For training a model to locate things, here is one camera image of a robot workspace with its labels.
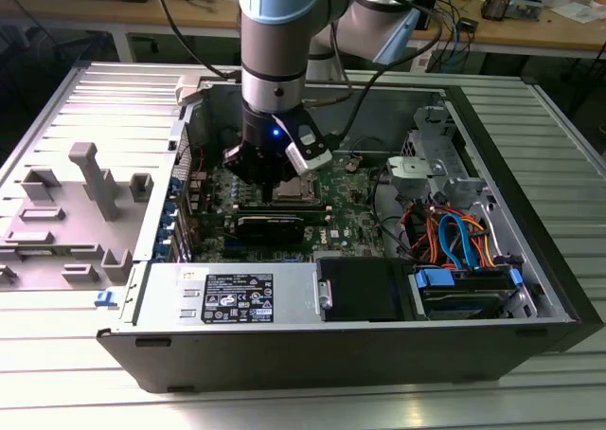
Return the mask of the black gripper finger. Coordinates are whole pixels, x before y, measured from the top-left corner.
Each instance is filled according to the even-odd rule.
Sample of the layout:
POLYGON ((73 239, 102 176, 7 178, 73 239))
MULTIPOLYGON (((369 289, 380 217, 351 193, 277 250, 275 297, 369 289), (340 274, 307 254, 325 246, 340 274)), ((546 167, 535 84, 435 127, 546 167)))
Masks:
POLYGON ((274 185, 273 199, 276 201, 302 201, 304 179, 297 174, 288 158, 280 163, 279 181, 274 185))
POLYGON ((223 151, 223 165, 244 183, 260 187, 263 202, 272 200, 271 163, 260 148, 250 143, 240 143, 236 147, 226 149, 223 151))

